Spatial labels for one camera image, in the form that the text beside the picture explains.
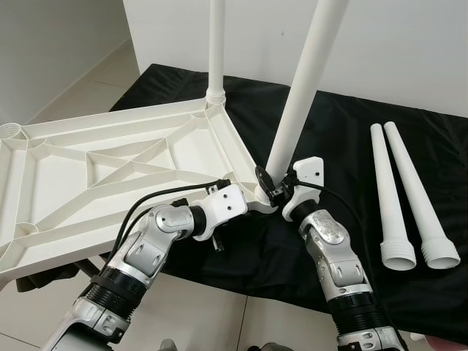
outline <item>black fabric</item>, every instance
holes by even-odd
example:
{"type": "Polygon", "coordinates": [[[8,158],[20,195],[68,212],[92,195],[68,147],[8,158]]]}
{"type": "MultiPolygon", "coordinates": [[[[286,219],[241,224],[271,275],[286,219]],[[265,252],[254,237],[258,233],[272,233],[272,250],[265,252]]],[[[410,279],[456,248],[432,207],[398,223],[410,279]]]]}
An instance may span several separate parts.
{"type": "MultiPolygon", "coordinates": [[[[180,102],[205,96],[205,73],[151,65],[112,110],[180,102]]],[[[254,161],[265,167],[289,87],[225,77],[226,110],[254,161]]],[[[338,94],[317,92],[294,159],[325,160],[325,185],[348,201],[366,232],[370,264],[396,326],[467,343],[468,335],[468,119],[338,94]],[[382,265],[382,227],[369,127],[395,121],[446,235],[461,256],[456,268],[429,269],[421,239],[393,162],[396,186],[418,265],[395,272],[382,265]]],[[[343,205],[323,193],[327,208],[350,232],[365,261],[363,236],[343,205]]],[[[272,298],[328,312],[297,227],[281,214],[250,213],[216,230],[225,251],[210,241],[177,241],[164,272],[250,296],[272,298]]]]}

